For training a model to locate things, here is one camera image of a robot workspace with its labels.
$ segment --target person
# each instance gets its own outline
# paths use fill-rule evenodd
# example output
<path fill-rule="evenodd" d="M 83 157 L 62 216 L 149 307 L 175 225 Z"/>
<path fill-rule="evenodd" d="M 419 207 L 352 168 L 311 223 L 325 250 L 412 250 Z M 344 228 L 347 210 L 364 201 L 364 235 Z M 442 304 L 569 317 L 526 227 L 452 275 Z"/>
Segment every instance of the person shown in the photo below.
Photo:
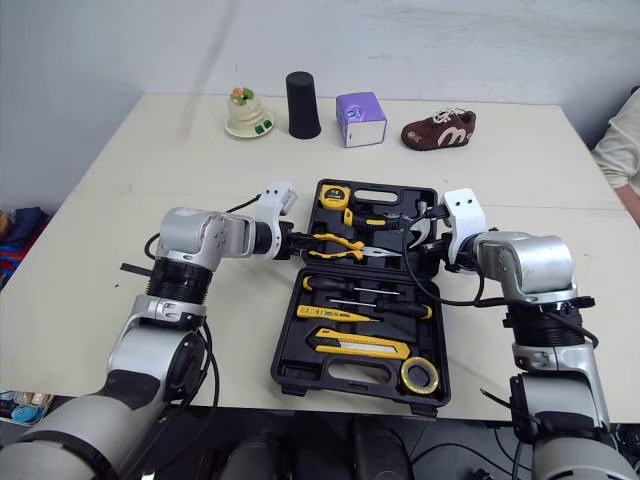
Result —
<path fill-rule="evenodd" d="M 636 87 L 592 151 L 609 185 L 640 226 L 640 89 Z"/>

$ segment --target white plate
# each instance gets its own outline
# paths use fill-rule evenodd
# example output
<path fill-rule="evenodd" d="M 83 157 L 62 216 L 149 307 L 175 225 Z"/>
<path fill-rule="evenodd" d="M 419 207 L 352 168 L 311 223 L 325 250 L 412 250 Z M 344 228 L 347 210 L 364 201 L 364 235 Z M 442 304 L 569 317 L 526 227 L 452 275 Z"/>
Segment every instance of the white plate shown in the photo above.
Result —
<path fill-rule="evenodd" d="M 227 131 L 229 135 L 233 135 L 234 137 L 238 137 L 238 138 L 261 137 L 269 133 L 271 130 L 273 130 L 273 127 L 274 127 L 273 115 L 271 115 L 269 112 L 264 112 L 264 117 L 265 117 L 264 120 L 269 120 L 271 122 L 271 126 L 269 128 L 265 128 L 264 132 L 262 133 L 256 133 L 255 127 L 251 127 L 250 129 L 248 128 L 246 130 L 235 129 L 229 125 L 229 122 L 231 122 L 231 118 L 227 119 L 227 123 L 225 123 L 224 129 Z"/>

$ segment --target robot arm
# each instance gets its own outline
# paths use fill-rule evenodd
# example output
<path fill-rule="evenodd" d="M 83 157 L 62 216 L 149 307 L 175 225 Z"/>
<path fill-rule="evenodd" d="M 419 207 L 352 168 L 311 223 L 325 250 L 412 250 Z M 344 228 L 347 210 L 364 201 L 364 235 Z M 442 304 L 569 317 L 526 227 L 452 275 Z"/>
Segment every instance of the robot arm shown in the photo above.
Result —
<path fill-rule="evenodd" d="M 524 371 L 511 378 L 509 406 L 517 437 L 534 445 L 532 478 L 637 479 L 603 443 L 609 416 L 579 312 L 595 303 L 578 296 L 567 245 L 555 236 L 487 231 L 469 189 L 446 193 L 443 203 L 452 228 L 449 270 L 478 271 L 502 286 L 504 325 L 513 329 L 515 364 Z"/>
<path fill-rule="evenodd" d="M 205 356 L 197 334 L 205 296 L 222 258 L 275 258 L 279 217 L 296 200 L 291 185 L 262 192 L 256 217 L 189 208 L 169 211 L 160 227 L 147 293 L 139 295 L 111 352 L 107 380 L 73 399 L 0 452 L 7 480 L 115 479 L 169 402 L 191 399 Z"/>

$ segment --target brown sneaker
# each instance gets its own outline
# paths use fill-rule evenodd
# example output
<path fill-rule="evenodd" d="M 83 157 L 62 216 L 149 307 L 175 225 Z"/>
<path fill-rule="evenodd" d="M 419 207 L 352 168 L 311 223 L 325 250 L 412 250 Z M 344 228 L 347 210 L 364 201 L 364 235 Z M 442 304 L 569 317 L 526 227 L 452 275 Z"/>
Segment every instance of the brown sneaker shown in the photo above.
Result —
<path fill-rule="evenodd" d="M 426 120 L 406 125 L 400 138 L 413 150 L 461 147 L 469 143 L 475 128 L 476 114 L 471 110 L 448 108 Z"/>

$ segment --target black tool case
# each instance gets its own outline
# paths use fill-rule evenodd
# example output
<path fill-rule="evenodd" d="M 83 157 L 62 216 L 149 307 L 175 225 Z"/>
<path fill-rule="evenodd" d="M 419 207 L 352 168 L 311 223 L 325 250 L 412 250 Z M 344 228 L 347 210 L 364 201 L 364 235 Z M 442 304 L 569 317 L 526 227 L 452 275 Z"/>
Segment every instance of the black tool case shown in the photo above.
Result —
<path fill-rule="evenodd" d="M 325 184 L 350 188 L 349 208 L 356 215 L 404 214 L 416 217 L 418 201 L 426 201 L 428 207 L 433 207 L 438 200 L 436 191 L 429 188 L 330 179 L 318 182 L 308 233 L 333 233 L 351 241 L 360 240 L 366 246 L 381 247 L 398 253 L 402 252 L 402 231 L 356 231 L 343 223 L 343 212 L 323 208 L 319 196 Z M 361 197 L 364 193 L 367 197 L 373 196 L 370 192 L 385 192 L 385 195 L 391 193 L 391 197 L 395 195 L 395 199 L 363 199 L 358 198 L 358 192 Z M 416 235 L 409 232 L 411 239 L 409 243 L 416 238 Z M 436 225 L 432 222 L 427 241 L 433 241 L 435 236 Z M 345 247 L 336 243 L 322 242 L 318 250 L 322 253 L 334 253 L 345 250 Z M 431 302 L 416 287 L 406 270 L 403 258 L 401 256 L 365 256 L 359 262 L 353 258 L 325 260 L 306 254 L 303 254 L 302 258 L 307 266 L 296 278 L 271 366 L 271 375 L 281 385 L 282 393 L 304 396 L 310 389 L 324 389 L 370 395 L 407 403 L 412 413 L 435 417 L 437 408 L 446 405 L 451 396 L 442 311 L 440 304 Z M 439 259 L 429 258 L 428 255 L 413 249 L 409 253 L 409 261 L 421 283 L 430 292 L 439 295 L 437 286 L 431 282 L 431 278 L 438 272 Z M 353 293 L 308 291 L 303 288 L 303 280 L 308 276 L 323 276 L 353 282 L 357 287 L 397 291 L 401 295 L 379 295 L 363 291 Z M 385 297 L 386 300 L 395 300 L 397 297 L 398 300 L 428 305 L 433 310 L 432 318 L 421 320 L 394 313 L 378 313 L 371 307 L 329 301 L 334 298 L 374 303 L 381 297 Z M 300 304 L 346 310 L 382 321 L 343 323 L 323 318 L 301 319 L 296 315 Z M 322 327 L 342 333 L 371 335 L 406 342 L 411 350 L 411 357 L 424 357 L 436 367 L 439 375 L 437 389 L 428 395 L 417 394 L 407 389 L 400 378 L 403 360 L 316 352 L 309 339 Z M 336 368 L 342 368 L 343 372 L 354 368 L 358 370 L 358 379 L 354 379 L 353 375 L 343 374 L 340 378 L 332 375 Z"/>

